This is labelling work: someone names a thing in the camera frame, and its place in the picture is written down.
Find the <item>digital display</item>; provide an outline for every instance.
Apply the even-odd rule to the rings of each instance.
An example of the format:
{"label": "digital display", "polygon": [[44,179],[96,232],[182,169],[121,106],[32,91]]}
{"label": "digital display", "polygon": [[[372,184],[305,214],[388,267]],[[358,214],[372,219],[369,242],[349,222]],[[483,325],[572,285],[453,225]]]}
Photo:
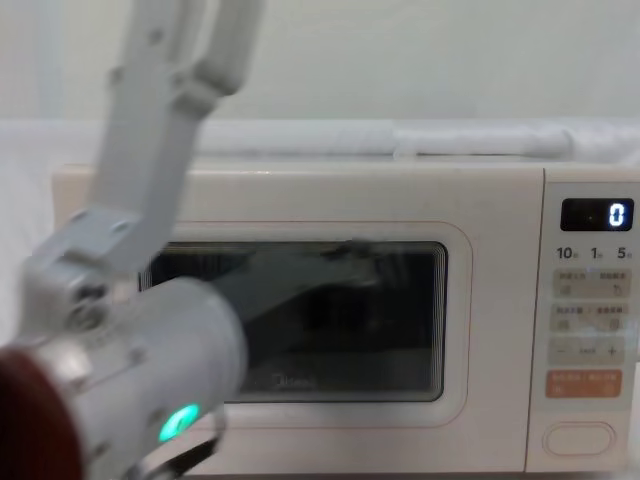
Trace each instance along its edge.
{"label": "digital display", "polygon": [[633,226],[630,198],[567,198],[560,228],[565,232],[626,232]]}

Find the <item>orange button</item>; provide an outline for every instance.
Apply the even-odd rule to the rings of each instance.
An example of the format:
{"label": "orange button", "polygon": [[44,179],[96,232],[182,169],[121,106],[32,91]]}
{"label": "orange button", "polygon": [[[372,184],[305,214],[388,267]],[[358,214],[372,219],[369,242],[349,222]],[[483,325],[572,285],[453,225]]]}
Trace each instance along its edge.
{"label": "orange button", "polygon": [[550,370],[548,398],[616,398],[622,391],[622,370]]}

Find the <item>microwave window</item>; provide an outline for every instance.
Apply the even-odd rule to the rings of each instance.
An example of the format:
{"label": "microwave window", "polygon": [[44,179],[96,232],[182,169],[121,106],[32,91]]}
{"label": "microwave window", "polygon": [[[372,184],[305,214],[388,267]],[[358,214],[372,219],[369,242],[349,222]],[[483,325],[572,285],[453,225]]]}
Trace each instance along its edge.
{"label": "microwave window", "polygon": [[[301,275],[302,287],[279,289],[273,279],[286,275]],[[251,361],[236,402],[428,402],[442,394],[440,243],[172,243],[139,287],[185,276],[212,284],[251,317],[240,315],[250,361],[260,361]]]}

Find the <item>red object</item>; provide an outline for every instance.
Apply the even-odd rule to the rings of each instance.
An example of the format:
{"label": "red object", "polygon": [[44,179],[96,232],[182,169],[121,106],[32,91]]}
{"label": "red object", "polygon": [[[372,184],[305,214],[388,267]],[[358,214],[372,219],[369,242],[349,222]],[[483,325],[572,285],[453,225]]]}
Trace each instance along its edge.
{"label": "red object", "polygon": [[27,352],[0,349],[0,478],[83,476],[82,449],[60,394]]}

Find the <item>screw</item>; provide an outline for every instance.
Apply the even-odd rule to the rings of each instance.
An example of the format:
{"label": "screw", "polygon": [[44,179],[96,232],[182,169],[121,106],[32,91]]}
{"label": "screw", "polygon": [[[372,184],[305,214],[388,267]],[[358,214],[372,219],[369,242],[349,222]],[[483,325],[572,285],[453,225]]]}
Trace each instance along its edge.
{"label": "screw", "polygon": [[161,422],[165,417],[166,414],[164,413],[164,410],[159,408],[157,410],[154,410],[151,415],[149,415],[147,423],[149,424],[149,426],[155,425],[156,423]]}
{"label": "screw", "polygon": [[129,358],[135,364],[144,362],[147,358],[147,352],[142,347],[135,347],[129,352]]}
{"label": "screw", "polygon": [[99,285],[82,285],[75,294],[75,299],[77,302],[81,302],[82,300],[92,299],[92,300],[100,300],[107,295],[107,286],[104,284]]}
{"label": "screw", "polygon": [[87,379],[86,378],[76,378],[75,380],[73,380],[71,382],[71,386],[73,387],[73,389],[77,393],[82,392],[82,390],[84,390],[84,387],[85,387],[86,384],[87,384]]}
{"label": "screw", "polygon": [[73,216],[71,217],[71,221],[72,222],[76,222],[78,220],[83,219],[86,216],[87,216],[87,211],[86,210],[80,210],[80,211],[78,211],[78,212],[73,214]]}
{"label": "screw", "polygon": [[116,67],[111,72],[109,72],[109,84],[115,85],[122,81],[122,77],[124,77],[124,67]]}
{"label": "screw", "polygon": [[129,228],[129,222],[118,222],[111,226],[111,232],[120,233],[124,232],[127,228]]}
{"label": "screw", "polygon": [[106,443],[106,442],[103,442],[100,445],[98,445],[96,448],[93,449],[93,452],[91,452],[91,457],[92,457],[93,460],[97,460],[98,458],[102,457],[108,451],[109,451],[109,444]]}
{"label": "screw", "polygon": [[149,32],[150,45],[159,44],[163,38],[164,38],[164,32],[159,28],[156,28],[155,30],[151,30],[151,32]]}
{"label": "screw", "polygon": [[88,332],[104,323],[106,313],[101,305],[78,306],[71,311],[67,328],[75,332]]}

